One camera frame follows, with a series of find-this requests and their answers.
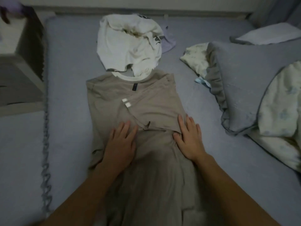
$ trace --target white pillow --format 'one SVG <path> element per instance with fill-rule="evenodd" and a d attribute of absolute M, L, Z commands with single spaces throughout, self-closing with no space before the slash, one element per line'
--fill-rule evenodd
<path fill-rule="evenodd" d="M 279 23 L 255 29 L 236 38 L 238 41 L 250 42 L 254 45 L 277 44 L 301 37 L 301 30 L 288 24 Z"/>

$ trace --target black label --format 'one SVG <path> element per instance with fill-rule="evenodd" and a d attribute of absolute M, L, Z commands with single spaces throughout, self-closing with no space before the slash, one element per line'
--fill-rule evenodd
<path fill-rule="evenodd" d="M 133 91 L 136 91 L 137 85 L 138 85 L 138 83 L 135 83 L 135 84 L 133 85 Z"/>

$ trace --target t-shirt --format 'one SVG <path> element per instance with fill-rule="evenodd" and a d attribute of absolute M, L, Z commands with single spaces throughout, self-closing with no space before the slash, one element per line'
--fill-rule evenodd
<path fill-rule="evenodd" d="M 139 129 L 136 154 L 105 198 L 107 225 L 206 225 L 201 179 L 172 134 L 181 133 L 178 114 L 185 111 L 176 92 L 173 74 L 153 70 L 140 81 L 112 73 L 87 81 L 93 123 L 90 168 L 102 160 L 112 128 L 131 121 Z"/>

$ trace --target bed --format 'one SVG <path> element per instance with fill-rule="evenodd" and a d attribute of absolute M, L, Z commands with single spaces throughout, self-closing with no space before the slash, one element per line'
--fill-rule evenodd
<path fill-rule="evenodd" d="M 105 74 L 96 53 L 100 18 L 58 16 L 46 24 L 52 210 L 87 176 L 92 123 L 85 81 Z M 163 17 L 152 19 L 159 24 L 164 21 Z M 170 17 L 168 26 L 177 45 L 162 54 L 157 68 L 174 73 L 185 111 L 201 126 L 206 151 L 281 225 L 299 225 L 301 185 L 297 173 L 251 139 L 227 135 L 214 96 L 194 82 L 195 73 L 179 59 L 187 47 L 213 40 L 227 42 L 230 36 L 254 27 L 246 20 L 197 17 Z"/>

